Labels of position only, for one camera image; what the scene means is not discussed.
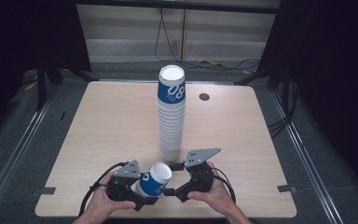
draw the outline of black floor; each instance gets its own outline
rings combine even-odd
[[[91,76],[104,79],[157,80],[159,69],[167,63],[95,63]],[[226,82],[241,80],[245,75],[240,70],[217,72],[205,69],[186,70],[187,81]],[[48,95],[52,95],[49,107],[29,146],[25,149],[21,162],[0,198],[0,223],[71,223],[74,217],[44,218],[34,213],[38,196],[35,194],[45,186],[49,172],[59,153],[62,142],[71,125],[78,104],[87,88],[87,82],[62,71],[63,83],[55,87],[48,84]],[[281,119],[271,91],[267,88],[267,78],[253,81],[267,124]],[[8,107],[0,123],[0,174],[13,151],[18,146],[24,132],[35,114],[37,88],[24,91],[21,87]],[[358,223],[358,179],[331,147],[324,133],[317,128],[315,121],[302,101],[297,99],[293,122],[299,132],[313,164],[322,179],[341,220],[329,219],[322,207],[317,191],[310,181],[307,170],[298,156],[292,139],[286,130],[273,138],[284,174],[293,193],[297,215],[289,219],[258,218],[259,223]],[[169,220],[171,223],[198,222],[223,223],[224,220]],[[162,223],[167,220],[112,219],[114,223]]]

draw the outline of human hand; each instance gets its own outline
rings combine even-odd
[[[211,168],[214,168],[212,162],[207,162]],[[212,171],[214,175],[220,176],[215,169],[212,169]],[[207,203],[214,211],[227,217],[231,224],[251,223],[241,209],[232,201],[223,182],[216,178],[213,180],[212,187],[208,192],[190,191],[187,194],[187,198]]]
[[[109,173],[101,181],[101,185],[106,185],[113,173]],[[123,209],[135,208],[134,202],[124,201],[115,202],[110,200],[105,193],[105,186],[100,186],[94,190],[92,198],[86,211],[74,223],[76,224],[99,224],[103,223],[113,212]]]

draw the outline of blue and white cup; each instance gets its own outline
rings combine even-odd
[[[161,69],[157,105],[160,155],[165,161],[177,161],[186,111],[185,71],[181,67],[167,65]]]
[[[171,168],[163,162],[157,162],[138,181],[135,190],[142,197],[158,197],[171,177]]]

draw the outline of wooden table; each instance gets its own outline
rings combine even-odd
[[[157,83],[91,82],[62,144],[35,212],[41,217],[75,217],[86,192],[110,166],[139,161],[141,172],[161,161],[158,153]],[[202,101],[201,93],[210,95]],[[296,215],[282,167],[269,136],[255,92],[250,87],[186,84],[182,155],[190,149],[221,147],[210,158],[227,175],[237,205],[248,217]],[[173,172],[168,187],[189,180]],[[112,217],[221,217],[206,203],[161,196],[140,212],[116,211]]]

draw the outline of blue label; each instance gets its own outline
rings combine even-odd
[[[166,104],[178,104],[186,98],[185,82],[178,86],[166,86],[158,82],[158,98]]]
[[[148,171],[142,179],[140,180],[141,189],[144,193],[157,197],[161,194],[161,188],[164,188],[166,184],[160,184],[155,179],[153,179],[150,171]]]

